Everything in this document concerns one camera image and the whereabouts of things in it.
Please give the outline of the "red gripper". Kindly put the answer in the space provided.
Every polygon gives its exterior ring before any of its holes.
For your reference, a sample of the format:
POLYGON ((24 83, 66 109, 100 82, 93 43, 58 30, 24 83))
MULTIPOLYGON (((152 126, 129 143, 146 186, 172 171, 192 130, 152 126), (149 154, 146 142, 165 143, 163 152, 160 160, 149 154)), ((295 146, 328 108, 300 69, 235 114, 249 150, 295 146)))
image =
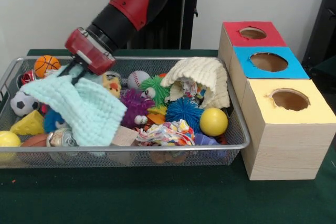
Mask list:
MULTIPOLYGON (((101 75, 108 71, 116 62, 112 54, 82 27, 76 28, 70 34, 65 47, 75 56, 75 60, 78 63, 81 62, 87 70, 96 75, 101 75)), ((75 65, 75 62, 68 64, 59 76, 69 75, 70 70, 75 65)), ((85 74, 86 71, 83 70, 72 79, 72 84, 76 84, 85 74)))

